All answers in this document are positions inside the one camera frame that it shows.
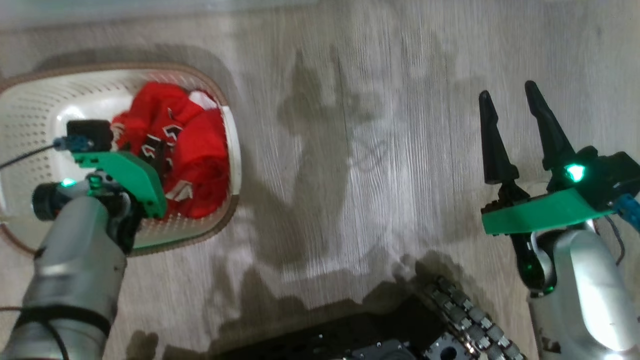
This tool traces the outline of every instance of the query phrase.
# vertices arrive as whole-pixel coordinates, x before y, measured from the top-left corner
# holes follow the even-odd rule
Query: green plastic part
[[[166,199],[157,172],[128,151],[79,152],[72,154],[81,168],[99,168],[141,202],[150,218],[162,218]]]
[[[595,211],[572,188],[483,214],[482,223],[489,235],[520,234],[575,225],[611,213],[613,210]]]

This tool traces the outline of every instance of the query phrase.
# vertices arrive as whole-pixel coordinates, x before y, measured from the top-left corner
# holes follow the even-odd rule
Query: black strap
[[[66,319],[87,323],[95,326],[108,338],[111,332],[111,322],[104,316],[92,310],[68,305],[51,305],[43,307],[28,307],[20,312],[14,329],[31,322],[50,322],[51,320]]]

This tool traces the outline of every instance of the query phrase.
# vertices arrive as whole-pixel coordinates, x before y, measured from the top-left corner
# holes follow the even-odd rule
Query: cable chain
[[[429,298],[441,310],[457,331],[455,335],[464,339],[477,354],[484,352],[489,360],[527,359],[482,309],[444,277],[438,277],[435,283],[427,285],[421,292],[419,295]]]

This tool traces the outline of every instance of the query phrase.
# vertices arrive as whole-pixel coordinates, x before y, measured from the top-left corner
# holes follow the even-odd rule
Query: clothes
[[[168,212],[202,218],[227,198],[229,160],[222,113],[206,93],[148,83],[111,128],[118,149],[152,162],[160,149]]]

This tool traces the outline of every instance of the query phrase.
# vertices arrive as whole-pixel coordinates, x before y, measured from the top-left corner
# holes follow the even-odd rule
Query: green light
[[[565,169],[574,183],[578,183],[584,178],[584,167],[582,165],[571,164],[565,167]]]
[[[60,185],[64,186],[65,188],[68,188],[70,186],[74,186],[76,184],[76,181],[73,179],[69,179],[66,178],[64,180],[62,180],[62,182],[60,183]]]

